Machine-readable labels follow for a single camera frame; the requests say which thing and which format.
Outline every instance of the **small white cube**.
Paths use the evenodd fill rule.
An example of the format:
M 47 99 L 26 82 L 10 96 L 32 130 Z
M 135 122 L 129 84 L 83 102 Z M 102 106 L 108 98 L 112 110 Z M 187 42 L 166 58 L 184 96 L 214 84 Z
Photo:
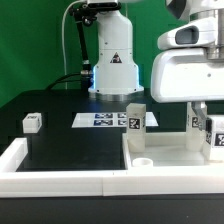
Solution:
M 37 133 L 41 126 L 41 113 L 29 113 L 23 119 L 23 133 Z

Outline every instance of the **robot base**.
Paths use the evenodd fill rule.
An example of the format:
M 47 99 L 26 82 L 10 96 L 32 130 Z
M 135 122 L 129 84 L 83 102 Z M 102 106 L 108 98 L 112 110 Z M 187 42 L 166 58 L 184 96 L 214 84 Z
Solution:
M 136 97 L 144 95 L 144 88 L 140 87 L 132 93 L 120 93 L 120 94 L 108 94 L 108 93 L 99 93 L 94 90 L 89 89 L 89 97 L 93 99 L 99 99 L 103 101 L 127 101 L 132 100 Z

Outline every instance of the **green backdrop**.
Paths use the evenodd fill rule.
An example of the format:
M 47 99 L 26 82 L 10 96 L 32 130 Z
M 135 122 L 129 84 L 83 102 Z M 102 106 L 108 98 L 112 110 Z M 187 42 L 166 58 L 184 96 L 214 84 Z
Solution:
M 0 3 L 0 106 L 26 90 L 44 89 L 62 76 L 61 20 L 70 0 L 1 0 Z M 127 4 L 134 27 L 134 60 L 140 82 L 150 86 L 157 38 L 180 25 L 165 8 L 165 0 Z M 98 60 L 97 26 L 85 28 L 91 63 Z M 73 18 L 67 16 L 65 42 L 68 73 L 81 69 L 81 54 Z

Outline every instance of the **black table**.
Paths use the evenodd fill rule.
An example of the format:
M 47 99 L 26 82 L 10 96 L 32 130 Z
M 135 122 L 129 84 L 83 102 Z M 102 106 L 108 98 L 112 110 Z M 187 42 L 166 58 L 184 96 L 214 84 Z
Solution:
M 125 169 L 125 128 L 77 128 L 76 113 L 124 112 L 145 103 L 159 127 L 148 132 L 184 131 L 186 104 L 158 104 L 149 92 L 127 102 L 102 102 L 79 90 L 28 91 L 0 109 L 0 152 L 16 137 L 27 137 L 29 153 L 17 172 Z M 224 114 L 223 102 L 209 102 L 210 114 Z M 23 134 L 27 113 L 40 112 L 38 134 Z M 224 194 L 0 199 L 1 223 L 223 223 Z

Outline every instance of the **white robot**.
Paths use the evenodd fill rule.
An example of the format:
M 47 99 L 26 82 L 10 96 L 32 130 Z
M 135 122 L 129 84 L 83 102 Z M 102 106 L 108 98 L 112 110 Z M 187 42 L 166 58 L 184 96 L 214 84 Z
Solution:
M 99 61 L 93 70 L 94 85 L 89 88 L 92 98 L 123 101 L 143 93 L 139 85 L 139 70 L 133 61 L 133 29 L 128 18 L 116 8 L 118 0 L 88 0 L 87 6 L 99 10 Z
M 187 147 L 202 150 L 208 160 L 224 160 L 224 116 L 207 116 L 204 103 L 224 99 L 224 1 L 166 0 L 166 6 L 189 23 L 159 37 L 165 51 L 153 64 L 152 97 L 189 102 Z M 192 134 L 191 119 L 198 119 L 201 132 Z

